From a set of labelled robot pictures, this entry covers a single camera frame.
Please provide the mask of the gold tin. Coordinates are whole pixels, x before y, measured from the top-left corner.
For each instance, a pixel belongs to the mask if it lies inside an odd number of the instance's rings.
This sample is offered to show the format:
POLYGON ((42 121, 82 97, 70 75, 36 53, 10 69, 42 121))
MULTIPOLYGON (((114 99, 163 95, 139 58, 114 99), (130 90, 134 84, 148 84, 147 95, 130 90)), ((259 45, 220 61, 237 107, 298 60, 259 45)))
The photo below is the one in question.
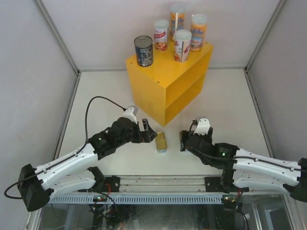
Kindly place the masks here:
POLYGON ((156 143, 157 152, 165 153, 167 151, 167 141, 164 132, 157 132, 155 143, 156 143))
POLYGON ((190 131, 182 130, 179 134, 180 140, 180 151, 181 152, 190 152, 192 145, 190 137, 192 136, 190 131))

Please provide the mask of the round tomato tin can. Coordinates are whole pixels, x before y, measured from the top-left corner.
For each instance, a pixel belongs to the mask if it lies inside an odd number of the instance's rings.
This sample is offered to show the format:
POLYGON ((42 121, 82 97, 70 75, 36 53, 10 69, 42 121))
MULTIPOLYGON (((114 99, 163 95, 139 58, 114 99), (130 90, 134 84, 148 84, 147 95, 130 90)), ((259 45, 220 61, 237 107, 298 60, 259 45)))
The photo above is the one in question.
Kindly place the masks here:
POLYGON ((134 39, 137 63, 141 67, 148 67, 153 64, 153 41, 147 35, 140 35, 134 39))

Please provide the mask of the small red-white can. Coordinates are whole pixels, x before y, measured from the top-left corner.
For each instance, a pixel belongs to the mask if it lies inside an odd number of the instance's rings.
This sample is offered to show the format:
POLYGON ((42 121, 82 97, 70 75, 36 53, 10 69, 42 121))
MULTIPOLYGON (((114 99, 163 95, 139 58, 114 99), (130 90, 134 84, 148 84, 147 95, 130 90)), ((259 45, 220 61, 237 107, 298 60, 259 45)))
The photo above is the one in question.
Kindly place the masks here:
POLYGON ((175 32, 173 37, 175 42, 175 61, 184 63, 188 60, 191 38, 192 34, 189 30, 181 29, 175 32))
POLYGON ((166 19, 154 22, 154 48, 157 51, 166 51, 168 49, 168 27, 169 22, 166 19))

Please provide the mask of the tall can with white spoon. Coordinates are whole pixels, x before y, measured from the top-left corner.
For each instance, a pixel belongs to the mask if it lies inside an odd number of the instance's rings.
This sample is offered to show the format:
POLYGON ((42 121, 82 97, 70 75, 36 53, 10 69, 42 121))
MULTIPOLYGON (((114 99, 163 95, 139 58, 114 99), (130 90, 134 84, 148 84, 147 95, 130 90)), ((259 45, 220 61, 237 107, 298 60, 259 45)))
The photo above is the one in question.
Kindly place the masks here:
POLYGON ((182 4, 174 4, 170 8, 170 26, 169 37, 173 41, 175 31, 184 29, 185 6, 182 4))

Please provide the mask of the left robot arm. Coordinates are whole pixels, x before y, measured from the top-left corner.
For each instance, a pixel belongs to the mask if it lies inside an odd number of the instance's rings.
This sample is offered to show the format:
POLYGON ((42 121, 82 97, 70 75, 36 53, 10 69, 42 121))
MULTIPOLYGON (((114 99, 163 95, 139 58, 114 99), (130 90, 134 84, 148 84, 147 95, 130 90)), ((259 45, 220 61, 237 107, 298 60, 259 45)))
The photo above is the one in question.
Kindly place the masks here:
POLYGON ((65 193, 103 190, 105 178, 95 166, 99 160, 127 143, 150 143, 157 137, 147 119, 142 123, 143 131, 138 123, 121 117, 111 127, 89 138, 80 149, 37 167, 31 164, 22 167, 17 188, 27 211, 36 211, 65 193))

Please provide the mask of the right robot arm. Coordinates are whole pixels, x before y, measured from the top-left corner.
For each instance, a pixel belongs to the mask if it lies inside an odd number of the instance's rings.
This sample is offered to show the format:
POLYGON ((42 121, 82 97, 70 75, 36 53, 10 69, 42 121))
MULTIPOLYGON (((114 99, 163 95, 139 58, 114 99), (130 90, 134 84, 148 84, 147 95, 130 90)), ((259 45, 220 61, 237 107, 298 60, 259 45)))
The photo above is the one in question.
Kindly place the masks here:
POLYGON ((291 198, 307 200, 307 160, 284 161, 264 157, 228 143, 212 143, 213 129, 199 135, 182 130, 180 150, 189 151, 204 165, 222 170, 220 185, 224 192, 233 189, 259 187, 279 190, 291 198))

